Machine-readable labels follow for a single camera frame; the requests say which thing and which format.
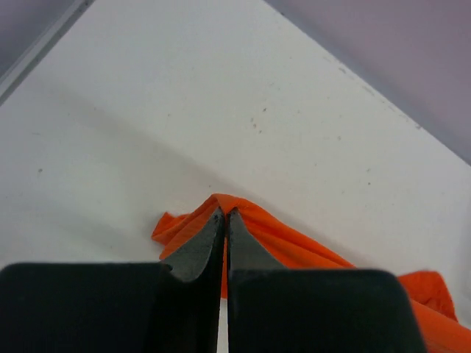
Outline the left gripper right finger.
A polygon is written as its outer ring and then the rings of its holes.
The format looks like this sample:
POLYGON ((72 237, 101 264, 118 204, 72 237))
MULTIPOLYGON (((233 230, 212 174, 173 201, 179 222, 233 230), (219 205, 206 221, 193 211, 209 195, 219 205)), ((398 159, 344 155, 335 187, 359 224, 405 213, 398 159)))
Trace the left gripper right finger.
POLYGON ((231 352, 424 352, 405 290, 379 270, 287 268, 228 216, 231 352))

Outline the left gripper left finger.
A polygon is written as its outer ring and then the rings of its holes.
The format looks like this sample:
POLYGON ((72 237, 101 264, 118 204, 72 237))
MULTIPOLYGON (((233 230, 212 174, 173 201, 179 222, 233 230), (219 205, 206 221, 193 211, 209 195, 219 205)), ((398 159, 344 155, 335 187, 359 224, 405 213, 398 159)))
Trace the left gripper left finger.
POLYGON ((224 214, 153 263, 15 263, 1 271, 3 352, 215 352, 224 214))

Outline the orange t shirt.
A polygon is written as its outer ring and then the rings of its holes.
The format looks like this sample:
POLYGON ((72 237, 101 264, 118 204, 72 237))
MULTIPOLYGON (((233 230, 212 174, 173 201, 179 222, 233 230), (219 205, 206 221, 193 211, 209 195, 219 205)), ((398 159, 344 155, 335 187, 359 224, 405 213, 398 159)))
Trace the orange t shirt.
MULTIPOLYGON (((257 204, 214 193, 191 213, 160 217, 151 238, 163 245, 165 259, 195 236, 216 208, 237 209, 249 232, 288 268, 352 268, 353 264, 321 243, 276 219, 257 204)), ((398 277, 408 294, 428 352, 469 352, 470 330, 458 322, 452 296, 440 273, 415 271, 398 277)))

